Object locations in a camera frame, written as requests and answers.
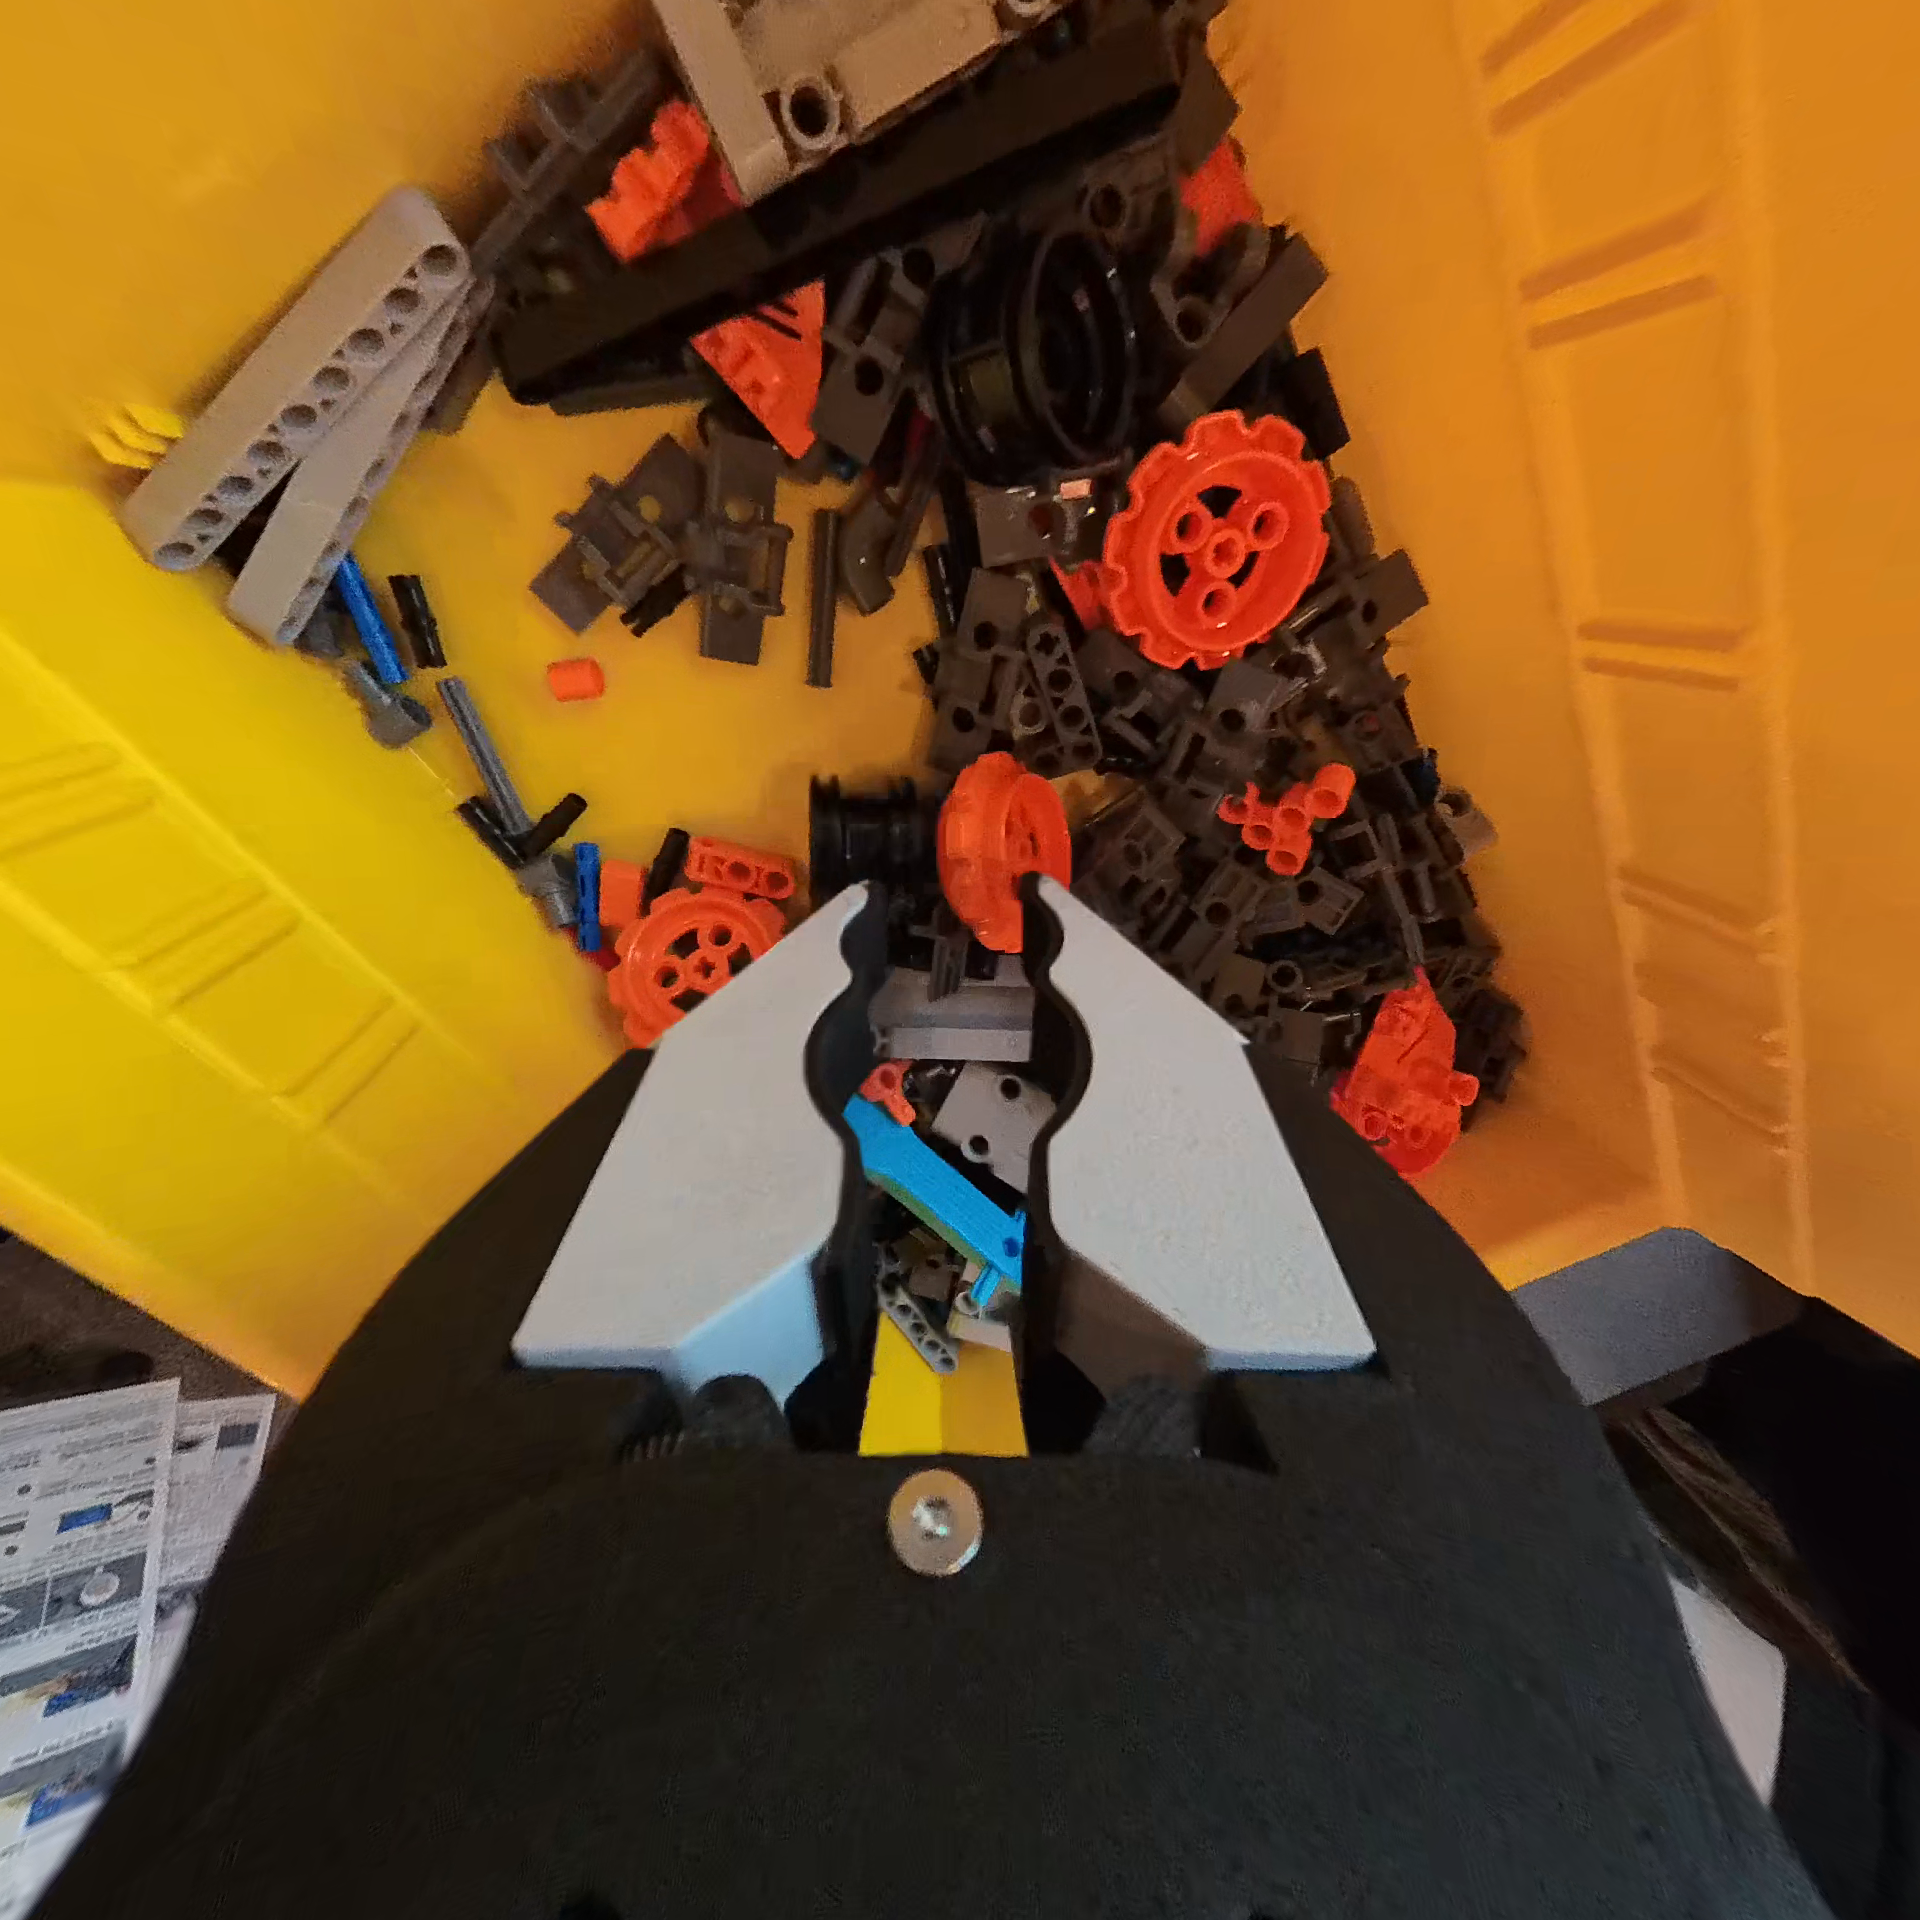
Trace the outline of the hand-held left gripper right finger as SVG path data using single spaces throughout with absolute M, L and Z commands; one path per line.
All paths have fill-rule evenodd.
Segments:
M 1237 1379 L 1349 1379 L 1375 1332 L 1249 1043 L 1064 883 L 1020 884 L 1036 989 L 1024 1385 L 1046 1449 L 1206 1454 Z

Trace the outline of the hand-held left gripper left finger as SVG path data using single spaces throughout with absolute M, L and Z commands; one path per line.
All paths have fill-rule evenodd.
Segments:
M 750 1379 L 778 1407 L 831 1356 L 815 1259 L 847 1147 L 806 1046 L 852 986 L 856 883 L 654 1047 L 513 1335 L 523 1367 Z

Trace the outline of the orange gear wheel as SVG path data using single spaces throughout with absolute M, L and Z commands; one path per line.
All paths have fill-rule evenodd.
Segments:
M 937 871 L 953 917 L 994 952 L 1022 952 L 1024 876 L 1072 884 L 1072 831 L 1059 789 L 1016 755 L 980 755 L 937 819 Z
M 1318 578 L 1332 485 L 1291 422 L 1195 417 L 1150 447 L 1102 545 L 1102 600 L 1166 669 L 1221 669 L 1269 638 Z
M 654 1047 L 779 938 L 779 901 L 732 888 L 662 892 L 611 945 L 609 997 L 627 1046 Z

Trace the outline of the yellow plastic bin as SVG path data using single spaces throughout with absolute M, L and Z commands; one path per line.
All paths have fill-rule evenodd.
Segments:
M 96 436 L 396 187 L 464 231 L 637 4 L 2 4 L 2 1225 L 306 1393 L 611 1063 L 588 962 Z M 1696 1228 L 1917 1350 L 1917 4 L 1234 4 L 1215 59 L 1494 816 L 1531 1023 L 1423 1185 L 1524 1283 Z

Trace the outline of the blue flat piece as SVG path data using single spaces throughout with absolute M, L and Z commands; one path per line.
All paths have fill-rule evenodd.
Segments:
M 865 1179 L 930 1228 L 972 1267 L 967 1299 L 972 1315 L 1004 1313 L 1022 1293 L 1024 1210 L 1006 1210 L 957 1164 L 942 1159 L 911 1127 L 852 1094 L 844 1107 Z

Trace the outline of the grey brick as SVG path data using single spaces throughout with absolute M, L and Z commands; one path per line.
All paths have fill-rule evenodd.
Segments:
M 1024 1063 L 1036 991 L 1020 957 L 999 957 L 994 981 L 965 981 L 930 997 L 930 973 L 891 967 L 870 1003 L 879 1057 Z

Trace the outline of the orange cross connector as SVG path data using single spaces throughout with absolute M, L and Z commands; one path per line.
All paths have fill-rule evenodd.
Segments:
M 1275 801 L 1256 785 L 1221 797 L 1215 819 L 1237 829 L 1242 842 L 1262 852 L 1275 876 L 1296 877 L 1308 861 L 1312 831 L 1345 813 L 1355 780 L 1355 768 L 1330 762 Z

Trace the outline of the black wheel rim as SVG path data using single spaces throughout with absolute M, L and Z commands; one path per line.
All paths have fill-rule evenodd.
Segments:
M 831 904 L 856 883 L 879 884 L 891 904 L 930 904 L 942 797 L 916 780 L 852 789 L 838 778 L 806 785 L 806 888 Z

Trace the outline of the pile of dark grey parts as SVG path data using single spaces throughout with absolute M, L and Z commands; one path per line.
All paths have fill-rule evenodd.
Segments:
M 933 640 L 916 649 L 930 705 L 918 786 L 945 806 L 994 752 L 1051 780 L 1076 893 L 1327 1097 L 1386 991 L 1428 969 L 1455 1063 L 1480 1077 L 1468 1127 L 1529 1047 L 1468 871 L 1496 831 L 1440 773 L 1391 661 L 1428 591 L 1336 474 L 1345 417 L 1293 325 L 1324 276 L 1303 234 L 1263 220 L 1230 135 L 1197 161 L 1158 135 L 1020 212 L 826 280 L 810 454 L 838 454 L 858 485 L 814 515 L 806 683 L 831 683 L 838 618 L 885 612 L 922 559 Z M 1244 656 L 1166 669 L 1117 632 L 1102 545 L 1139 458 L 1227 407 L 1303 431 L 1332 485 L 1330 553 Z M 708 406 L 699 434 L 660 436 L 557 515 L 531 599 L 568 632 L 603 618 L 647 632 L 694 604 L 713 656 L 759 656 L 784 607 L 778 485 L 795 459 L 738 398 L 735 417 Z M 1355 768 L 1355 797 L 1312 831 L 1303 876 L 1275 876 L 1215 819 L 1221 797 L 1256 785 L 1275 801 L 1330 762 Z M 688 840 L 671 835 L 651 876 L 603 870 L 602 938 L 695 888 Z M 945 888 L 930 904 L 879 893 L 894 959 L 930 973 L 933 1000 L 1016 957 L 986 950 Z

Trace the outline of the grey axle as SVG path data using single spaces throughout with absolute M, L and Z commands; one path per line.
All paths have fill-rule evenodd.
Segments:
M 527 840 L 536 825 L 536 819 L 528 816 L 519 786 L 506 768 L 506 756 L 501 755 L 494 730 L 487 728 L 473 692 L 467 690 L 467 683 L 462 677 L 442 677 L 438 679 L 438 700 L 453 726 L 453 730 L 462 736 L 462 745 L 467 752 L 467 762 L 473 764 L 477 778 L 485 780 L 487 801 L 494 803 L 494 816 L 501 819 L 502 831 L 511 840 Z

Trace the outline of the blue axle pin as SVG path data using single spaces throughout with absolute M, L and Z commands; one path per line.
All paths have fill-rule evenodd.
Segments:
M 378 599 L 352 553 L 340 555 L 329 591 L 350 614 L 350 625 L 374 664 L 376 679 L 382 686 L 406 686 L 411 667 L 406 664 L 392 625 L 378 607 Z

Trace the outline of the light grey holed beam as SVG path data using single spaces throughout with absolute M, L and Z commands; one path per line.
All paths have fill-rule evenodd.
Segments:
M 229 587 L 229 618 L 256 640 L 304 632 L 490 299 L 494 276 L 449 299 L 293 468 Z
M 122 503 L 134 548 L 165 570 L 200 567 L 467 285 L 438 203 L 388 190 Z

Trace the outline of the orange triangular panel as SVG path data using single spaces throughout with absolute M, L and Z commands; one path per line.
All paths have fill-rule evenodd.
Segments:
M 803 459 L 815 444 L 822 323 L 822 280 L 810 280 L 688 339 L 789 459 Z

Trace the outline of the long black beam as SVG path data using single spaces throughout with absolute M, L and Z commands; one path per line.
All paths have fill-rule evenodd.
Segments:
M 996 212 L 1133 140 L 1174 129 L 1209 158 L 1237 97 L 1206 51 L 1176 70 L 1158 25 L 1129 21 L 1049 59 L 1004 56 L 870 146 L 759 206 L 494 325 L 506 391 L 545 406 L 625 357 L 688 339 L 861 259 Z

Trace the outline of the orange toothed piece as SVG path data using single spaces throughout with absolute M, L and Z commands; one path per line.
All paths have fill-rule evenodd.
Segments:
M 688 101 L 666 101 L 584 212 L 617 263 L 634 263 L 688 238 L 714 220 L 717 172 L 704 119 Z

